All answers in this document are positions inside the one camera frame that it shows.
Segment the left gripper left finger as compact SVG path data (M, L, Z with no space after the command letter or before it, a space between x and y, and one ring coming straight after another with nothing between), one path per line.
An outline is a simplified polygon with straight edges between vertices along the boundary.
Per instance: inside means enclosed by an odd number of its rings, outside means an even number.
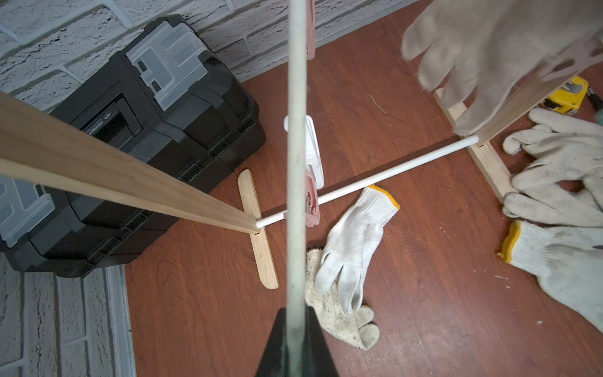
M281 308L260 360L256 377L287 377L289 356L286 336L286 309Z

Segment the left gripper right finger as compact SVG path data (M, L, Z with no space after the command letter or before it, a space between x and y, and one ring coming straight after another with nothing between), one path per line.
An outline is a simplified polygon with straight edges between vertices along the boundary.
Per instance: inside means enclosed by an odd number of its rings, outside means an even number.
M305 376L339 376L316 311L311 306L306 307Z

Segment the white glove yellow cuff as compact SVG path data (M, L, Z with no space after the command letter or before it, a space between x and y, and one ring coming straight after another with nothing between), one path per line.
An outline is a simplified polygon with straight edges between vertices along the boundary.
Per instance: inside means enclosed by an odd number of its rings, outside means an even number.
M368 267L382 241L384 227L399 210L391 194L370 185L329 232L314 287L325 295L337 284L345 313L360 309Z

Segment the cream glove dark cuff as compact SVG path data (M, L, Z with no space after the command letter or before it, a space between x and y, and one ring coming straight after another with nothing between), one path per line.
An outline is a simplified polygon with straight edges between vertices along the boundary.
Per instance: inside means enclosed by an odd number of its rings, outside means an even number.
M525 75L601 29L600 1L433 1L405 31L401 54L422 58L419 82L427 91L441 86L446 107L476 95L455 124L466 136Z

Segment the cream glove under pile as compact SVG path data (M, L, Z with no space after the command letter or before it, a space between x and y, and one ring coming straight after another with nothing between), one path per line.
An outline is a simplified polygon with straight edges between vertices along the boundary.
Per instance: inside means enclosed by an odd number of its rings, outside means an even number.
M320 268L321 248L310 248L306 254L306 303L314 308L321 328L336 339L360 350L370 350L379 340L380 330L373 322L375 313L366 305L348 314L342 309L337 284L320 295L314 287Z

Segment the cream glove front right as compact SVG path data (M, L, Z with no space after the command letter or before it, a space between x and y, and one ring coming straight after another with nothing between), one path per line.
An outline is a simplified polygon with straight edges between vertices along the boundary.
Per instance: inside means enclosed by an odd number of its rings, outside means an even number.
M515 220L499 256L535 276L551 298L602 330L601 228L543 228Z

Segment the black plastic toolbox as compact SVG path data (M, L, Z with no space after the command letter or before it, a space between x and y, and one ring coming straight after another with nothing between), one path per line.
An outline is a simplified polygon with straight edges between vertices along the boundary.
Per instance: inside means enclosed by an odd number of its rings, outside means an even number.
M147 24L52 116L204 193L265 143L257 102L181 15ZM79 278L126 265L174 223L1 179L1 251L20 273Z

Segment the cream glove behind right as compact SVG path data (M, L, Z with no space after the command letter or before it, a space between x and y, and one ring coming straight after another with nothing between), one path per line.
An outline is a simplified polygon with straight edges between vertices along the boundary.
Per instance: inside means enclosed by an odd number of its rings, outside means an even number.
M547 225L602 227L602 126L534 108L531 129L502 143L505 153L535 160L511 179L502 212Z

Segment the yellow tape measure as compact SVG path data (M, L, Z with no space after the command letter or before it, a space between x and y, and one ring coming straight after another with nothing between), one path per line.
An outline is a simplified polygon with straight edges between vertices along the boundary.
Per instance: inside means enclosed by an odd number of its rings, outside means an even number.
M585 97L587 97L589 86L587 80L576 76L559 90L546 97L540 105L553 112L572 116L578 112Z

